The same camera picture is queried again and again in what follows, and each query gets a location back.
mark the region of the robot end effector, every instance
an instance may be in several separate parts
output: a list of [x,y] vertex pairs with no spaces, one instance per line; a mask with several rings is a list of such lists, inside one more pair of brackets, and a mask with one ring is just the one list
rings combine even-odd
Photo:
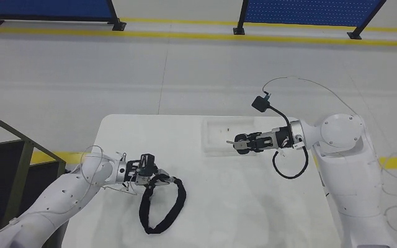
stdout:
[[270,106],[269,97],[270,94],[267,92],[265,97],[256,97],[252,106],[262,113],[267,109],[272,109],[285,119],[287,126],[274,128],[267,133],[257,132],[249,135],[245,133],[236,135],[234,142],[227,141],[227,143],[232,144],[239,154],[247,154],[250,151],[260,153],[266,149],[300,148],[304,146],[300,122],[294,121],[290,123],[283,113]]
[[256,97],[252,106],[260,112],[271,109],[281,115],[287,126],[274,128],[267,133],[239,134],[232,144],[239,154],[247,154],[250,151],[256,153],[266,149],[280,148],[311,148],[317,142],[322,141],[322,146],[332,147],[334,152],[346,151],[355,146],[364,132],[364,122],[359,116],[347,114],[331,115],[315,126],[310,126],[304,120],[289,122],[288,118],[270,105],[270,94]]
[[154,163],[154,155],[142,154],[140,160],[126,161],[126,154],[118,162],[118,169],[115,181],[112,183],[124,184],[125,182],[134,182],[135,185],[162,186],[174,182],[175,178],[159,169]]

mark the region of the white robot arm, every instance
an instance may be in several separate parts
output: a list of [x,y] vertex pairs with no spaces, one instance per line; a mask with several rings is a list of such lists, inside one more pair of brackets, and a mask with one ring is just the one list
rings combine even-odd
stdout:
[[[252,104],[261,112],[272,109],[286,119],[287,126],[268,133],[237,135],[233,147],[240,154],[265,149],[313,148],[319,173],[336,202],[342,223],[343,248],[395,248],[380,209],[381,170],[365,123],[358,115],[337,114],[310,126],[303,120],[289,123],[284,114],[270,106],[269,95]],[[296,176],[283,175],[287,179]]]
[[[156,167],[150,154],[129,162],[125,161],[125,154],[121,160],[101,153],[88,154],[78,170],[56,179],[25,213],[1,230],[0,248],[39,248],[84,208],[101,187],[124,182],[146,185],[152,175],[158,174],[166,172]],[[157,181],[155,185],[166,185],[168,181]]]

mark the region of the black metal post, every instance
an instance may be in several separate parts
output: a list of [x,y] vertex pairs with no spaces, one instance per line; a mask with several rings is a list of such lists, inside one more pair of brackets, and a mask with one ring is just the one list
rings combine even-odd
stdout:
[[378,5],[373,9],[371,14],[366,18],[366,20],[361,24],[360,27],[356,27],[353,32],[348,32],[347,35],[352,40],[361,40],[361,32],[365,29],[365,27],[370,23],[372,18],[378,13],[380,8],[385,4],[386,0],[380,0]]
[[249,0],[243,0],[243,6],[241,6],[240,19],[238,20],[237,27],[233,28],[233,33],[235,35],[245,35],[243,28],[244,21],[246,20],[246,13],[248,8]]
[[29,171],[30,160],[33,154],[33,144],[24,141],[24,148],[19,159],[17,172],[12,183],[10,197],[1,226],[6,226],[8,222],[18,216],[19,205],[24,192],[27,173]]
[[126,23],[121,22],[120,19],[117,17],[112,0],[107,0],[107,5],[109,7],[110,13],[112,14],[112,20],[108,22],[108,24],[113,25],[113,31],[124,31]]

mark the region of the white table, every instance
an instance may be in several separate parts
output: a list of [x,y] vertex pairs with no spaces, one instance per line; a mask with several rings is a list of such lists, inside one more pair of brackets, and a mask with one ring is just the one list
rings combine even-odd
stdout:
[[[201,145],[204,119],[105,117],[95,144],[113,157],[116,151],[126,152],[127,160],[139,159],[143,153],[154,154],[158,167],[183,181],[185,207],[166,232],[147,235],[138,217],[140,195],[101,190],[70,219],[63,247],[340,246],[311,154],[306,172],[295,180],[276,173],[271,163],[274,151],[257,156],[207,156]],[[278,117],[253,120],[256,131],[285,125]],[[231,128],[227,135],[231,139],[236,134]],[[280,170],[295,175],[303,166],[303,151],[286,150],[285,154],[287,157],[277,160]],[[174,184],[156,188],[149,218],[152,227],[165,217],[176,195]]]

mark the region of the gray floor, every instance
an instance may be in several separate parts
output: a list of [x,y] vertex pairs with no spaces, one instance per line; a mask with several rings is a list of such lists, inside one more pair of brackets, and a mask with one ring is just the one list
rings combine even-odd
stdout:
[[[396,52],[2,34],[0,116],[51,150],[82,151],[112,113],[261,115],[251,102],[262,85],[292,76],[337,92],[364,117],[378,152],[386,156],[397,148]],[[332,94],[307,82],[276,81],[268,90],[274,106],[311,123],[329,113],[349,113]]]

